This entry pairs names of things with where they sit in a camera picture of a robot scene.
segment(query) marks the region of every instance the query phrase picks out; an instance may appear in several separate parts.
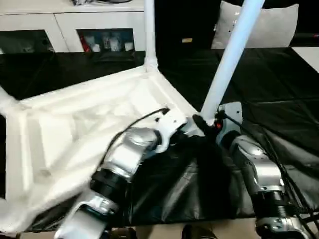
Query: floor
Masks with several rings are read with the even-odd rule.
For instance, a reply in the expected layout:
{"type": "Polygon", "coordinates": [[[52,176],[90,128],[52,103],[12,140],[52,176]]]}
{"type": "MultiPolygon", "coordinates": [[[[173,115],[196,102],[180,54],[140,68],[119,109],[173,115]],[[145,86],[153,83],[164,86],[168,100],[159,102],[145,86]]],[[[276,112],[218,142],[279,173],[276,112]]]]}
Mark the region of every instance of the floor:
{"type": "MultiPolygon", "coordinates": [[[[200,224],[213,229],[219,239],[258,239],[254,219],[237,219],[200,224]]],[[[136,227],[138,239],[180,239],[184,224],[136,227]]],[[[52,239],[54,233],[24,233],[22,239],[52,239]]]]}

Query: cabinet top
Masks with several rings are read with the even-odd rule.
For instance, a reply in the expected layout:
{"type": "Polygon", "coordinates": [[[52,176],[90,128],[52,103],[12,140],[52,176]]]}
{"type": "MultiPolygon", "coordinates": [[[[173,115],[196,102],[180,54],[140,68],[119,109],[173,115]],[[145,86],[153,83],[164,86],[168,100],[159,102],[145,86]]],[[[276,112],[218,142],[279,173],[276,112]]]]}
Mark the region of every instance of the cabinet top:
{"type": "Polygon", "coordinates": [[[68,12],[128,12],[143,11],[144,0],[128,3],[93,3],[74,6],[71,0],[0,0],[0,15],[68,13],[68,12]]]}

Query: black plastic sheet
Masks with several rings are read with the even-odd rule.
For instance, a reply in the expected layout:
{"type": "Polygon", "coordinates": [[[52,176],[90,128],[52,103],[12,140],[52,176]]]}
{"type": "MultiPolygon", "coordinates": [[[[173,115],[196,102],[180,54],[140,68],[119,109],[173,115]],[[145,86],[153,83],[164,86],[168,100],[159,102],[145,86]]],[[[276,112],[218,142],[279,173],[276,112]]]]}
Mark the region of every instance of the black plastic sheet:
{"type": "MultiPolygon", "coordinates": [[[[171,53],[159,57],[159,69],[200,110],[222,53],[171,53]]],[[[141,65],[143,58],[141,52],[4,55],[0,56],[0,84],[23,99],[130,69],[141,65]]],[[[319,208],[318,85],[319,74],[292,49],[247,49],[223,99],[224,103],[242,102],[244,126],[264,146],[273,145],[315,210],[319,208]]],[[[5,120],[0,123],[0,175],[4,182],[5,120]]],[[[127,206],[117,214],[113,225],[253,216],[239,170],[227,152],[208,144],[203,138],[183,139],[166,153],[145,161],[128,189],[127,206]]],[[[64,204],[40,215],[31,230],[53,223],[68,207],[64,204]]]]}

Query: white pillow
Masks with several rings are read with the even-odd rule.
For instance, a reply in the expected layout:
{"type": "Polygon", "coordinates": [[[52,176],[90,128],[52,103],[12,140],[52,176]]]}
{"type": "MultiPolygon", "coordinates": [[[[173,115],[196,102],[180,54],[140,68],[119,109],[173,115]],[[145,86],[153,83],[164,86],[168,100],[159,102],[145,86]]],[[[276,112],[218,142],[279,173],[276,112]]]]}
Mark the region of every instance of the white pillow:
{"type": "MultiPolygon", "coordinates": [[[[296,30],[298,7],[295,4],[286,8],[262,9],[246,48],[289,46],[296,30]]],[[[240,6],[221,2],[212,49],[225,49],[240,11],[240,6]]]]}

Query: cabinet door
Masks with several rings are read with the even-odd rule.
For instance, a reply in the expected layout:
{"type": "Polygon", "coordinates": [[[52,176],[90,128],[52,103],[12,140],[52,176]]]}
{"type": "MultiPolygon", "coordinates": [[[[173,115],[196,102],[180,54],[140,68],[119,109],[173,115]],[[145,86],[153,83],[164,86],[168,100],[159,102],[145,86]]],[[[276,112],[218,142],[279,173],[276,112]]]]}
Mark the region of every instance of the cabinet door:
{"type": "Polygon", "coordinates": [[[0,16],[0,53],[68,52],[53,14],[0,16]]]}
{"type": "Polygon", "coordinates": [[[56,14],[70,52],[141,51],[143,12],[56,14]]]}

